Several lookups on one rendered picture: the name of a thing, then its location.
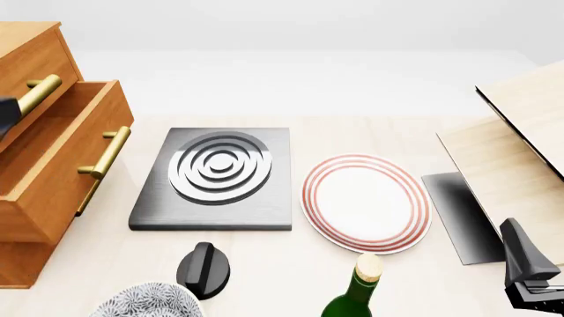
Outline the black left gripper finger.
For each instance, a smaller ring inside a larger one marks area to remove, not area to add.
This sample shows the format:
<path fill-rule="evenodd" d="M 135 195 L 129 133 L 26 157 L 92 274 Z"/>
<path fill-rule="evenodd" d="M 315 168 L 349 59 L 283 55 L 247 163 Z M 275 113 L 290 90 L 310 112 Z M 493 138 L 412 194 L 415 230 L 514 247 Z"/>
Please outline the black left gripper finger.
<path fill-rule="evenodd" d="M 0 141 L 21 118 L 18 100 L 14 97 L 0 97 Z"/>

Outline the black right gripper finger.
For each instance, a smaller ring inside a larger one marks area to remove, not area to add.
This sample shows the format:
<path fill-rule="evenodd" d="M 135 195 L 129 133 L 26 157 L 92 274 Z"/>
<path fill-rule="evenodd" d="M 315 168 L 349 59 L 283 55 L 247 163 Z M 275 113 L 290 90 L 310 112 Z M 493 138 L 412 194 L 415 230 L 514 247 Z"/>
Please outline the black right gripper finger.
<path fill-rule="evenodd" d="M 561 273 L 514 218 L 503 221 L 500 229 L 506 256 L 505 287 L 515 282 L 548 281 Z"/>

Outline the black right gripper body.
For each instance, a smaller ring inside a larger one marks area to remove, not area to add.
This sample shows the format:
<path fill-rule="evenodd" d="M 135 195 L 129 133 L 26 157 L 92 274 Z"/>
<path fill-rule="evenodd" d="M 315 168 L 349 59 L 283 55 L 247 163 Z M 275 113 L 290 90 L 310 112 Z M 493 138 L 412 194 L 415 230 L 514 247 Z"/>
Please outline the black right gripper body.
<path fill-rule="evenodd" d="M 564 285 L 547 281 L 514 282 L 505 292 L 515 309 L 564 314 Z"/>

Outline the wooden cabinet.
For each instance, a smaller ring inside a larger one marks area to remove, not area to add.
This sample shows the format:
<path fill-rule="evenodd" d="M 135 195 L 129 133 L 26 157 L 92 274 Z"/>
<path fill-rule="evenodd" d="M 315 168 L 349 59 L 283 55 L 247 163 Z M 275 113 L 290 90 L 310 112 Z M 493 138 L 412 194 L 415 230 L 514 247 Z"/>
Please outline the wooden cabinet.
<path fill-rule="evenodd" d="M 60 30 L 60 25 L 0 21 L 0 57 L 56 26 Z M 57 138 L 54 132 L 42 131 L 40 118 L 0 152 L 0 242 L 50 245 L 54 241 L 33 211 L 32 200 L 39 194 L 32 189 L 33 182 L 45 166 L 43 156 L 49 143 Z"/>

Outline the wooden drawer below open drawer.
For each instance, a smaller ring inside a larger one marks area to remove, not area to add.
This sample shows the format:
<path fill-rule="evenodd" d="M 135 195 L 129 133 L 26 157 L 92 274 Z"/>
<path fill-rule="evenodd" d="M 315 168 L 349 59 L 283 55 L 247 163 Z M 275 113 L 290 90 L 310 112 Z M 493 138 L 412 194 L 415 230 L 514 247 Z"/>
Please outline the wooden drawer below open drawer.
<path fill-rule="evenodd" d="M 0 289 L 29 289 L 38 279 L 54 245 L 0 242 Z"/>

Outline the pale wooden rack, black panel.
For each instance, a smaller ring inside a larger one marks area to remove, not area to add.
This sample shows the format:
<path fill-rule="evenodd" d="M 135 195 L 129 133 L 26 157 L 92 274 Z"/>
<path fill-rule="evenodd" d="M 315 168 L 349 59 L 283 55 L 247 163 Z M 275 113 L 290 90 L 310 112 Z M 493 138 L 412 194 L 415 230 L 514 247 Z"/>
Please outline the pale wooden rack, black panel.
<path fill-rule="evenodd" d="M 494 115 L 438 132 L 495 232 L 515 218 L 564 267 L 564 60 L 478 85 Z"/>

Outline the white plate with red rings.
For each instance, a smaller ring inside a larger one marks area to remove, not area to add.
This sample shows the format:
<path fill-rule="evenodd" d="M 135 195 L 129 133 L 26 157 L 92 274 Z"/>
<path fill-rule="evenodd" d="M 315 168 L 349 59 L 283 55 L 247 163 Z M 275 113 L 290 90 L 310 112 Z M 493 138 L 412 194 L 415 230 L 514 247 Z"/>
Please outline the white plate with red rings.
<path fill-rule="evenodd" d="M 356 253 L 408 250 L 423 240 L 433 219 L 420 181 L 390 160 L 361 153 L 313 166 L 304 176 L 300 204 L 319 234 Z"/>

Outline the green bottle with cork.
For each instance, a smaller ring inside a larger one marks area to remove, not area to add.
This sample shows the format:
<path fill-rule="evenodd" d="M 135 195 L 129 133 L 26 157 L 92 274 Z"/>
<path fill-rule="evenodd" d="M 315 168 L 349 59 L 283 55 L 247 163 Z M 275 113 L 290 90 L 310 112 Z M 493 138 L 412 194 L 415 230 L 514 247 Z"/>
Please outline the green bottle with cork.
<path fill-rule="evenodd" d="M 372 317 L 369 302 L 382 273 L 381 258 L 371 253 L 359 255 L 347 291 L 334 298 L 321 317 Z"/>

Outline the flat black stove plate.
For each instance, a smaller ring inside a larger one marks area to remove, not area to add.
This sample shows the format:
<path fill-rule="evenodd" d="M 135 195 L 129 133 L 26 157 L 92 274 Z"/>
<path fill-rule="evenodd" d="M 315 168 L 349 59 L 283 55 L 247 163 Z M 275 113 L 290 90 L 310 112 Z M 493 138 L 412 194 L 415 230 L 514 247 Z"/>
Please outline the flat black stove plate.
<path fill-rule="evenodd" d="M 129 228 L 289 231 L 291 176 L 287 128 L 172 128 Z"/>

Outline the patterned grey white bowl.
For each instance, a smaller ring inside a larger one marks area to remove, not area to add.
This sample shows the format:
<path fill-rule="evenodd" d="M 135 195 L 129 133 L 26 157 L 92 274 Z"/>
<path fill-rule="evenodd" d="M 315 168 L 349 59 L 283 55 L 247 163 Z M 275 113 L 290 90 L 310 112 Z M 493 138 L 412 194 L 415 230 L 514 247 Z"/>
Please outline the patterned grey white bowl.
<path fill-rule="evenodd" d="M 192 292 L 178 284 L 135 285 L 101 303 L 89 317 L 205 317 Z"/>

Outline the round black stove knob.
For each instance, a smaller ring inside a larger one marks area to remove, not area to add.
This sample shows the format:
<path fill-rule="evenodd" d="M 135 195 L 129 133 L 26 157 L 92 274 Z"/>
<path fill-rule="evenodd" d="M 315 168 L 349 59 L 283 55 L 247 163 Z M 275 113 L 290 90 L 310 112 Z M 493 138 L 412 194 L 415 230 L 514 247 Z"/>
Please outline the round black stove knob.
<path fill-rule="evenodd" d="M 181 260 L 176 282 L 193 293 L 198 300 L 219 295 L 230 278 L 231 268 L 226 255 L 211 242 L 198 242 Z"/>

